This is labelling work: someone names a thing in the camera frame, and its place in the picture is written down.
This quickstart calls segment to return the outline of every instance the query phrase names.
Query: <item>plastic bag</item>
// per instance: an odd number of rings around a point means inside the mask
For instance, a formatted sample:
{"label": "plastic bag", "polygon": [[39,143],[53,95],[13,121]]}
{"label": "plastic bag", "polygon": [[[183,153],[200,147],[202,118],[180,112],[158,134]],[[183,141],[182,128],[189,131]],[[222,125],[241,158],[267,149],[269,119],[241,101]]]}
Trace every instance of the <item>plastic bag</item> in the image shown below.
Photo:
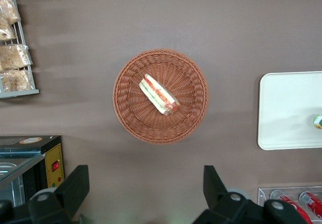
{"label": "plastic bag", "polygon": [[4,69],[20,69],[32,64],[28,46],[24,44],[0,46],[0,63]]}
{"label": "plastic bag", "polygon": [[11,90],[10,91],[26,91],[26,90],[32,90],[33,87],[30,82],[30,77],[28,74],[28,70],[6,70],[2,73],[4,76],[4,79],[7,78],[5,81],[11,82]]}
{"label": "plastic bag", "polygon": [[139,86],[160,113],[171,115],[180,109],[180,103],[163,85],[145,74]]}
{"label": "plastic bag", "polygon": [[2,82],[2,86],[5,92],[12,92],[13,90],[13,79],[5,74],[4,72],[0,72],[0,78]]}
{"label": "plastic bag", "polygon": [[0,0],[0,12],[9,24],[14,24],[21,20],[18,9],[13,0]]}
{"label": "plastic bag", "polygon": [[0,15],[0,41],[7,41],[16,38],[16,34],[8,21]]}

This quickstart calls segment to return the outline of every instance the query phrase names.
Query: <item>red switch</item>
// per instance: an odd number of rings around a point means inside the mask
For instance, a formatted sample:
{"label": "red switch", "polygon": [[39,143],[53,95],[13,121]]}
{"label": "red switch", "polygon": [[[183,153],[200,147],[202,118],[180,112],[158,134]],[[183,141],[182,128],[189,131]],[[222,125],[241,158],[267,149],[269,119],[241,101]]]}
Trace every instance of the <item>red switch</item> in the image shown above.
{"label": "red switch", "polygon": [[59,168],[59,162],[56,161],[55,163],[53,163],[51,165],[52,171],[54,172],[55,170],[57,170]]}

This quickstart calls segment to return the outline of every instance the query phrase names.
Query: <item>red can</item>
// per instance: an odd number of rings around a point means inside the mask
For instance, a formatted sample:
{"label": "red can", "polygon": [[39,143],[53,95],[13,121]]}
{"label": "red can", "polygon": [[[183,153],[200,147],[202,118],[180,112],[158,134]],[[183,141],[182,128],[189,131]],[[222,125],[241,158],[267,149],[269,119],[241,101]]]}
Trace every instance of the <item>red can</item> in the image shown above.
{"label": "red can", "polygon": [[296,204],[294,201],[292,201],[287,195],[285,195],[281,190],[274,190],[271,193],[270,196],[271,199],[274,200],[283,200],[289,204],[291,204],[295,210],[297,210],[298,213],[303,217],[303,219],[308,223],[308,224],[313,224],[310,217],[308,214],[303,210],[298,204]]}
{"label": "red can", "polygon": [[318,218],[322,219],[322,201],[311,192],[302,192],[299,196],[302,205],[307,206]]}

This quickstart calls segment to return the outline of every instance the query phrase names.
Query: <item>bagged pastry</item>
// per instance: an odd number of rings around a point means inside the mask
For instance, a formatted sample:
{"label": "bagged pastry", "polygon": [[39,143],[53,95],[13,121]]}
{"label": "bagged pastry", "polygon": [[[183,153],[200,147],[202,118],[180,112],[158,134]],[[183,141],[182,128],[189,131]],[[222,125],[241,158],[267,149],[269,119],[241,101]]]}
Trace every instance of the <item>bagged pastry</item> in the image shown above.
{"label": "bagged pastry", "polygon": [[26,91],[33,89],[28,70],[6,70],[5,75],[11,79],[12,91]]}
{"label": "bagged pastry", "polygon": [[4,69],[20,69],[30,65],[32,62],[28,46],[24,44],[0,46],[0,63]]}
{"label": "bagged pastry", "polygon": [[18,9],[13,0],[0,0],[0,12],[9,24],[14,24],[21,20]]}
{"label": "bagged pastry", "polygon": [[0,72],[0,78],[5,92],[14,91],[12,84],[13,79],[9,75],[5,74],[4,72]]}
{"label": "bagged pastry", "polygon": [[16,34],[8,21],[0,15],[0,41],[7,41],[16,38]]}

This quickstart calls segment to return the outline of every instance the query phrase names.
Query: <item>brown woven basket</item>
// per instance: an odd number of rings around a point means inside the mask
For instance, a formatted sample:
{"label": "brown woven basket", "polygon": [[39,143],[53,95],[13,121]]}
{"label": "brown woven basket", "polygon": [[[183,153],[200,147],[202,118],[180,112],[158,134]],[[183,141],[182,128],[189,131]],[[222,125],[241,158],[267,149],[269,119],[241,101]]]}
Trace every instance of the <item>brown woven basket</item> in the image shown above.
{"label": "brown woven basket", "polygon": [[[180,102],[173,115],[164,116],[139,87],[144,74],[166,87]],[[145,51],[119,73],[113,92],[116,115],[138,139],[155,144],[173,143],[190,135],[208,107],[208,86],[198,65],[171,49]]]}

